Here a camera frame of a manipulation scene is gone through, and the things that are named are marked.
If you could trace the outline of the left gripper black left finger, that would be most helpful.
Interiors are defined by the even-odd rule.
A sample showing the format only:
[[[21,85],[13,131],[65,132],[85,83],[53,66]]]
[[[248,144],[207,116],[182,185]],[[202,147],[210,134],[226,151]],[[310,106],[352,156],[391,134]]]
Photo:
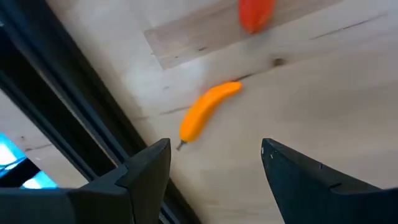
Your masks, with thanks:
[[[78,189],[1,189],[0,224],[157,224],[170,160],[163,138]]]

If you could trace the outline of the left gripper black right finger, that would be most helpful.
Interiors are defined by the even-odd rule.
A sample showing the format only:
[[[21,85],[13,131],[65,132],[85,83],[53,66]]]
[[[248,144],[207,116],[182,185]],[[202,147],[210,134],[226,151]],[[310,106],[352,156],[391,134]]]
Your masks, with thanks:
[[[380,189],[271,138],[261,159],[285,224],[398,224],[398,187]]]

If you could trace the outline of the orange chili pepper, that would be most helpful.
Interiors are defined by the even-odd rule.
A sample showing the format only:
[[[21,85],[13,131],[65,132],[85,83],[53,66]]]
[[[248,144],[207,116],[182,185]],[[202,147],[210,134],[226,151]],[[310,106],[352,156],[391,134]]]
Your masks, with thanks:
[[[223,100],[239,92],[242,87],[241,82],[227,82],[210,88],[197,98],[183,117],[179,129],[180,143],[176,150],[179,151],[184,144],[195,141],[214,110]]]

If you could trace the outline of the red chili pepper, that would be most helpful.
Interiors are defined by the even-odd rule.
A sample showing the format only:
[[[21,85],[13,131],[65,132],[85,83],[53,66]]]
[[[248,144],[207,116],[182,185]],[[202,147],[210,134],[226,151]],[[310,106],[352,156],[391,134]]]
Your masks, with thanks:
[[[276,0],[238,0],[241,27],[249,34],[260,32],[269,23]]]

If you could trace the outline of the black metal table frame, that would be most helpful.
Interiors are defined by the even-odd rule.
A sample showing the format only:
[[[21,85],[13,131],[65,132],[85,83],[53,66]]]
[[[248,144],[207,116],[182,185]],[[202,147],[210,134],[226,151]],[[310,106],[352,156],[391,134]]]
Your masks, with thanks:
[[[0,90],[88,183],[151,146],[45,0],[0,0]],[[16,189],[3,177],[1,189]],[[157,224],[201,224],[170,180]]]

